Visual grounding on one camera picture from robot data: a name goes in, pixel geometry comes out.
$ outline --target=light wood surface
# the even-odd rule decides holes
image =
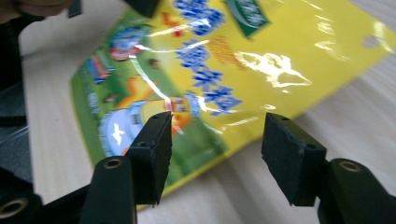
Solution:
[[[396,30],[396,2],[356,0]],[[69,80],[126,7],[84,0],[84,12],[36,22],[21,35],[35,192],[49,203],[88,184],[92,168],[74,117]],[[396,195],[396,56],[297,118],[329,149],[359,161]],[[289,207],[260,155],[261,142],[139,212],[139,223],[318,223],[315,208]]]

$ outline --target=yellow plastic bag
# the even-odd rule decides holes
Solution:
[[[345,0],[161,1],[153,19],[126,11],[78,69],[77,118],[97,163],[173,111],[169,191],[260,138],[267,111],[297,116],[395,46]]]

